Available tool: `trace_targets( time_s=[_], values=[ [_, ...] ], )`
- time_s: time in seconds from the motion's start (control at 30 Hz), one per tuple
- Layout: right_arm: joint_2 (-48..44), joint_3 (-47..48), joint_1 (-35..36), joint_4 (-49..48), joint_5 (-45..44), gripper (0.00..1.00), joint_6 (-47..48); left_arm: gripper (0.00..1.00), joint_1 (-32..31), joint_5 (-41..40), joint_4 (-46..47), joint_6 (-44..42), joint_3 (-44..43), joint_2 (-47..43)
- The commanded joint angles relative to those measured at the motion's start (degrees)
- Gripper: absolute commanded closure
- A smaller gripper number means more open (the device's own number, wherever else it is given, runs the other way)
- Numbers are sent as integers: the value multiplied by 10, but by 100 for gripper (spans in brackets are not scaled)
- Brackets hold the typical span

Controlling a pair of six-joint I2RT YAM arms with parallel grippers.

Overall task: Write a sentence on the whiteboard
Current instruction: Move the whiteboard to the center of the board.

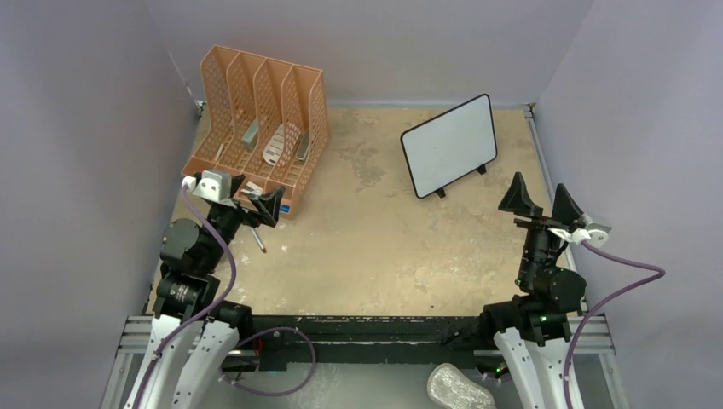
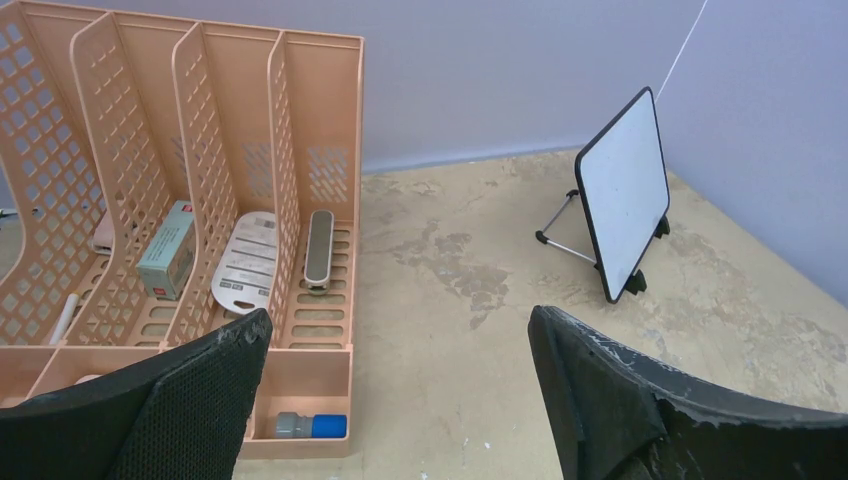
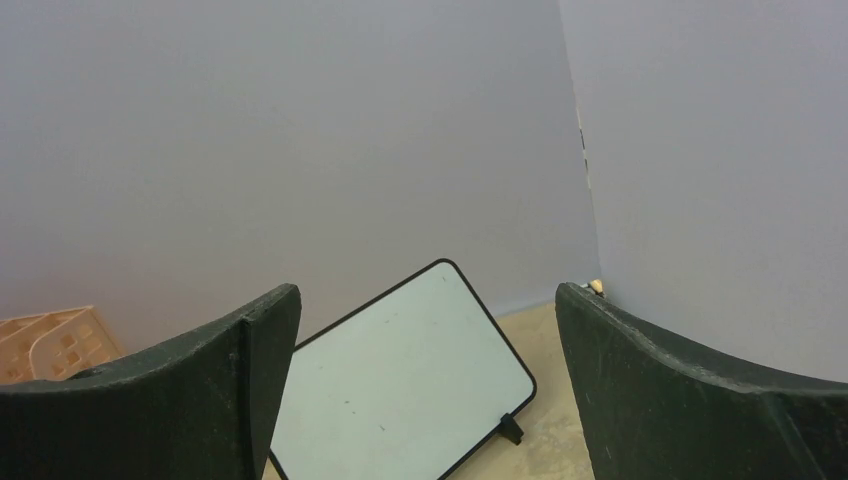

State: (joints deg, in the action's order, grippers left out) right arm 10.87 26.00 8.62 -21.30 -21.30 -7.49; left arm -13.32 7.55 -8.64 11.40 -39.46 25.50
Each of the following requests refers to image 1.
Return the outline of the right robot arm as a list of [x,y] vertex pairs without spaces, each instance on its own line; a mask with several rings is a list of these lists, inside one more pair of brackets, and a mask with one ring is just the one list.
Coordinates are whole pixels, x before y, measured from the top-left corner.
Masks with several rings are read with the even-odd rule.
[[529,196],[521,172],[516,172],[498,209],[515,215],[526,232],[515,284],[521,291],[507,302],[483,308],[478,334],[497,347],[523,407],[582,408],[584,406],[572,359],[569,314],[581,309],[587,282],[560,267],[567,248],[564,235],[581,214],[563,186],[558,188],[552,216]]

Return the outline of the black framed whiteboard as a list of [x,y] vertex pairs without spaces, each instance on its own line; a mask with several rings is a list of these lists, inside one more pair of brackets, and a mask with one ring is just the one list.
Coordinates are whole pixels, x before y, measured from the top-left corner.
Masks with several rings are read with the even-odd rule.
[[400,135],[414,196],[445,196],[445,187],[496,160],[498,144],[491,98],[481,94]]

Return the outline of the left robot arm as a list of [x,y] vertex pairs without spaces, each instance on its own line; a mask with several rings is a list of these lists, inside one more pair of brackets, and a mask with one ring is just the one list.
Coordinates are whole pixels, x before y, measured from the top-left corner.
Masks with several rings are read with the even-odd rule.
[[[234,236],[243,226],[274,227],[284,192],[253,194],[248,210],[209,182],[183,183],[181,197],[195,218],[177,219],[164,232],[150,336],[126,407],[198,407],[226,353],[252,342],[250,308],[227,301],[234,285],[221,290],[214,273],[226,260],[237,274]],[[189,202],[190,194],[209,204],[206,214]]]

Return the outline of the white whiteboard marker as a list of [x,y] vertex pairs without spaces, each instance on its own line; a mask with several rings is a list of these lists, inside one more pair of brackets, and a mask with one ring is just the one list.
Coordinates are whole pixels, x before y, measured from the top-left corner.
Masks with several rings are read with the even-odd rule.
[[250,231],[251,231],[251,233],[252,233],[252,236],[253,236],[254,240],[255,240],[256,243],[257,243],[257,246],[258,246],[259,249],[261,250],[261,252],[262,252],[262,253],[266,253],[266,252],[267,252],[266,246],[265,246],[264,242],[262,241],[262,239],[261,239],[259,233],[257,232],[257,230],[256,230],[255,228],[253,228],[253,227],[250,227]]

